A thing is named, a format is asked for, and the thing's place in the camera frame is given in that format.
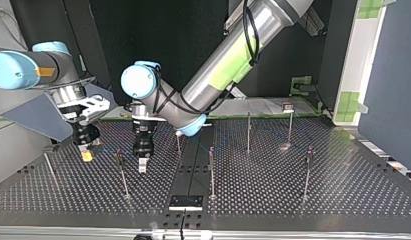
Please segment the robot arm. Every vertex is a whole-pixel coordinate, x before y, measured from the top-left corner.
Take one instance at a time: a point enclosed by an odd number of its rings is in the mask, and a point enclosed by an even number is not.
[[[30,89],[45,86],[62,118],[73,128],[73,142],[84,161],[100,143],[99,129],[91,124],[110,103],[102,96],[88,97],[65,44],[39,43],[32,52],[0,49],[0,88]]]
[[[240,21],[239,14],[233,20],[225,40],[180,93],[161,79],[161,66],[158,63],[135,62],[123,72],[121,85],[126,94],[146,106],[148,113],[133,115],[133,118],[142,117],[145,123],[145,116],[159,115],[177,129],[177,135],[195,135],[206,120],[205,114],[208,111],[205,110],[228,85],[242,80],[252,69],[259,51],[284,27],[292,26],[312,2],[313,0],[244,2],[243,12],[247,17],[244,16],[243,21]],[[252,47],[259,51],[253,54]]]

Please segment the green tape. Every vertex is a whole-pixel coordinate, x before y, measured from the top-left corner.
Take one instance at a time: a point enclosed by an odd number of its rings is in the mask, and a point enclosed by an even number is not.
[[[250,40],[251,45],[254,47],[255,38],[251,36]],[[230,82],[240,82],[252,69],[249,65],[250,60],[251,56],[246,44],[245,34],[242,34],[212,72],[209,85],[223,91]]]
[[[358,9],[358,19],[377,18],[382,8],[383,0],[361,0]]]
[[[355,113],[358,112],[359,92],[341,92],[336,112],[336,122],[353,122]]]

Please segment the metal bar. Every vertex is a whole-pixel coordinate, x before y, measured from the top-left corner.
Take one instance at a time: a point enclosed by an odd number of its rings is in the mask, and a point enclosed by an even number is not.
[[[58,186],[58,180],[56,179],[55,171],[53,170],[52,164],[50,162],[49,156],[47,153],[43,153],[46,158],[47,166],[49,167],[50,173],[52,174],[53,179],[55,180],[56,185]]]
[[[209,148],[209,166],[211,170],[211,199],[214,200],[215,196],[215,186],[214,186],[214,147]]]
[[[248,112],[248,148],[247,148],[248,153],[251,151],[250,143],[251,143],[251,113]]]
[[[122,168],[121,168],[121,177],[123,178],[124,189],[125,189],[125,192],[126,192],[125,198],[126,198],[126,199],[130,199],[131,196],[130,196],[130,194],[129,194],[129,192],[128,192],[127,180],[126,180],[126,178],[125,178],[124,170],[123,170]]]
[[[287,143],[290,145],[290,139],[292,137],[292,123],[293,123],[293,112],[290,113],[290,120],[289,120],[289,135],[287,137]]]
[[[177,152],[180,154],[181,153],[181,149],[180,149],[180,136],[176,135],[177,137]]]

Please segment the thin metal pin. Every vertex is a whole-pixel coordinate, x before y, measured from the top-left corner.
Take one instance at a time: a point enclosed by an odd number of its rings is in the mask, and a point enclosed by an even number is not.
[[[303,203],[307,200],[307,195],[308,195],[308,184],[309,184],[309,179],[310,179],[310,173],[311,173],[311,168],[314,164],[314,149],[312,146],[308,147],[307,151],[307,177],[305,179],[305,189],[304,189],[304,198],[303,198]]]
[[[47,153],[43,153],[43,155],[46,158],[47,166],[49,167],[49,171],[52,174],[53,180],[55,181],[56,186],[59,188],[58,179],[56,178],[55,171],[53,170],[52,163],[50,162],[49,156],[47,155]]]
[[[209,148],[209,166],[211,168],[211,196],[213,200],[216,198],[215,195],[215,186],[214,186],[214,147]]]
[[[125,197],[126,197],[126,199],[130,199],[131,196],[130,196],[130,194],[128,193],[127,180],[126,180],[126,178],[125,178],[123,168],[121,168],[121,177],[123,178],[124,189],[125,189],[125,191],[126,191],[126,196],[125,196]]]
[[[290,121],[289,121],[289,135],[287,137],[287,143],[290,145],[290,138],[292,136],[292,122],[293,122],[293,112],[290,113]]]
[[[181,149],[180,149],[180,136],[177,136],[177,152],[180,154]]]
[[[251,113],[248,112],[248,148],[247,148],[248,153],[251,151],[250,144],[251,144]]]

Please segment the white panel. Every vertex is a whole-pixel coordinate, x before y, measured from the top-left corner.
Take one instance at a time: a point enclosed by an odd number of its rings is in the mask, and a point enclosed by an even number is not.
[[[48,138],[16,124],[1,129],[0,182],[38,158],[48,144],[51,144]]]
[[[9,0],[0,0],[0,8],[13,14]],[[14,33],[14,36],[19,38],[17,26],[12,19],[6,15],[3,16],[3,19]],[[0,48],[22,50],[1,22]],[[27,102],[40,94],[39,91],[5,91],[0,89],[0,113]],[[42,154],[42,148],[48,144],[50,144],[50,140],[46,137],[16,124],[9,126],[5,124],[5,127],[0,129],[0,182],[39,157]]]

